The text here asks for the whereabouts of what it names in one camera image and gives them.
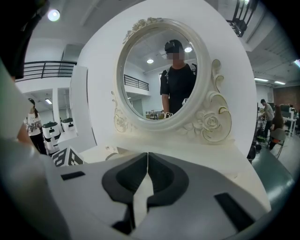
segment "ceiling beam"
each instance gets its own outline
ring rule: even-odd
[[[99,8],[99,4],[102,2],[103,0],[94,0],[92,2],[92,4],[89,6],[88,10],[86,10],[85,14],[83,15],[83,17],[80,20],[80,26],[84,26],[88,20],[88,18],[91,16],[91,14],[93,13],[93,11],[95,9]]]

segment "railing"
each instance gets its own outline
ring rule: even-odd
[[[226,20],[238,37],[242,37],[247,29],[250,19],[256,10],[258,0],[236,0],[232,20]]]
[[[130,87],[140,88],[149,91],[149,84],[134,77],[124,74],[124,84]]]
[[[25,62],[24,78],[16,82],[45,77],[71,77],[77,62],[71,61],[36,61]]]

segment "ceiling light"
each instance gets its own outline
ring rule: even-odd
[[[300,67],[300,59],[295,60],[295,61],[294,61],[294,64],[296,64],[298,67]]]
[[[52,104],[52,102],[49,100],[49,99],[45,99],[45,101],[48,103],[48,104]]]
[[[191,47],[187,47],[184,51],[186,52],[186,53],[189,53],[189,52],[191,52],[193,49],[191,48]]]
[[[261,81],[261,82],[267,82],[268,80],[266,80],[266,79],[262,79],[262,78],[254,78],[254,80],[256,80],[256,81]]]
[[[285,85],[284,82],[278,82],[278,81],[276,81],[275,83],[278,83],[278,84],[281,84],[281,85]]]
[[[56,9],[50,10],[50,12],[48,13],[48,18],[52,22],[55,22],[55,21],[59,20],[59,18],[60,18],[59,11],[56,10]]]

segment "mirror frame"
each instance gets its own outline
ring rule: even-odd
[[[124,67],[128,54],[134,44],[149,30],[155,28],[168,28],[182,34],[191,44],[197,60],[197,76],[194,89],[186,104],[172,117],[164,120],[147,120],[130,104],[124,85]],[[115,127],[119,132],[125,132],[130,127],[149,131],[165,132],[182,127],[201,107],[207,94],[211,78],[211,60],[208,49],[198,34],[187,25],[164,18],[148,18],[140,20],[127,32],[123,42],[123,48],[117,62],[114,86],[115,86]]]

